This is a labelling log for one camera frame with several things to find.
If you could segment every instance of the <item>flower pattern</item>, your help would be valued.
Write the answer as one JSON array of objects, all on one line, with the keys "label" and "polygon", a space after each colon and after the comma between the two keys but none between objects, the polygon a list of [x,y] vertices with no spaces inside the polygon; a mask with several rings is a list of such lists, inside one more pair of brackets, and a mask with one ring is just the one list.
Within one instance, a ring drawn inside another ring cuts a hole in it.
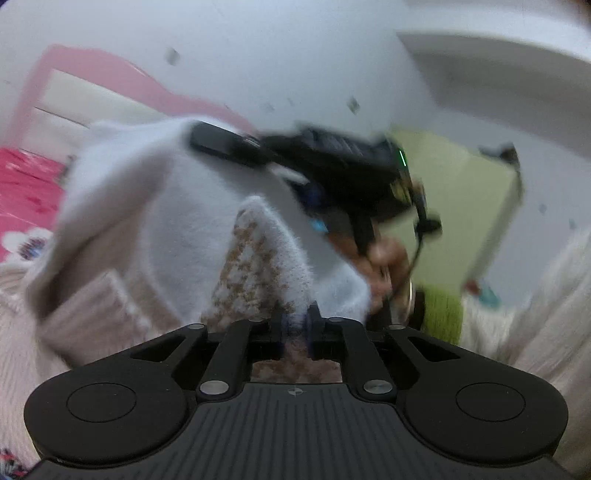
[{"label": "flower pattern", "polygon": [[31,262],[41,255],[43,247],[51,238],[51,232],[35,227],[28,232],[4,232],[2,247],[9,252],[4,261]]}]

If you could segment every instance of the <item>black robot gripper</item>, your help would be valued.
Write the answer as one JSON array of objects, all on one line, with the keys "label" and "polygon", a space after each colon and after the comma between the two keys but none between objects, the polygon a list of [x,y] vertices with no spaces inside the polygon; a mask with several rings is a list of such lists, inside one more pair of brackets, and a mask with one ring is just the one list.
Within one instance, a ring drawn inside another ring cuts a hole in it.
[{"label": "black robot gripper", "polygon": [[250,382],[279,359],[282,313],[188,325],[54,377],[24,418],[31,480],[548,479],[568,411],[533,375],[392,325],[308,313],[341,384]]}]

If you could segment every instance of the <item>white wall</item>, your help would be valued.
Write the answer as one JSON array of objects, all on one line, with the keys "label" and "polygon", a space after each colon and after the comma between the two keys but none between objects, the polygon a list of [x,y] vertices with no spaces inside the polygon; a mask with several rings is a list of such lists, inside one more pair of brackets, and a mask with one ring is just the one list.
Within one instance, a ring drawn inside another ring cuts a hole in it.
[{"label": "white wall", "polygon": [[[402,0],[9,0],[0,14],[0,138],[27,72],[53,43],[120,55],[260,128],[421,127],[436,104],[394,33],[407,10]],[[181,55],[176,66],[165,61],[169,47]],[[346,105],[352,96],[357,115]]]},{"label": "white wall", "polygon": [[519,304],[573,233],[570,221],[591,226],[590,119],[506,90],[459,84],[428,129],[474,149],[515,144],[524,202],[485,280],[505,303]]}]

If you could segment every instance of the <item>circular pad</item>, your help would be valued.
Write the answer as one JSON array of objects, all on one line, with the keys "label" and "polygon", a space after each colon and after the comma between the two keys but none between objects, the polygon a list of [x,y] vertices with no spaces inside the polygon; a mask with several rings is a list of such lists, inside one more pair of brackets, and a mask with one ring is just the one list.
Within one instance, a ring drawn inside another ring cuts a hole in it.
[{"label": "circular pad", "polygon": [[484,421],[514,419],[525,408],[517,390],[498,383],[468,385],[457,393],[456,402],[462,412]]},{"label": "circular pad", "polygon": [[116,383],[95,383],[76,390],[67,406],[75,417],[92,422],[111,421],[127,415],[135,407],[136,395]]},{"label": "circular pad", "polygon": [[115,355],[41,384],[24,417],[42,457],[113,465],[170,440],[187,417],[187,400],[165,365]]}]

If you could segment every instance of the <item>black handheld device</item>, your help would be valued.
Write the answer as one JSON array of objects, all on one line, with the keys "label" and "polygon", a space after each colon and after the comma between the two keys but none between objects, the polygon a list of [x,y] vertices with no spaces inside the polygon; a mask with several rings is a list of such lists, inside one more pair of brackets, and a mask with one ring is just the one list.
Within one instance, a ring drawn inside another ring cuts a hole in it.
[{"label": "black handheld device", "polygon": [[[360,255],[365,256],[375,240],[374,221],[383,222],[406,212],[417,211],[417,249],[407,278],[414,268],[426,235],[441,231],[438,218],[427,216],[422,192],[410,180],[406,156],[400,146],[383,138],[374,143],[316,127],[302,128],[297,134],[243,137],[211,124],[196,124],[189,144],[197,151],[223,157],[250,167],[275,162],[291,168],[320,185],[330,202],[345,211]],[[394,193],[394,186],[406,190],[408,201]],[[406,279],[394,287],[403,288]],[[370,316],[369,330],[392,323],[389,301]]]},{"label": "black handheld device", "polygon": [[40,385],[28,480],[567,480],[567,407],[550,384],[416,330],[308,313],[341,384],[249,381],[277,359],[281,311],[193,324]]}]

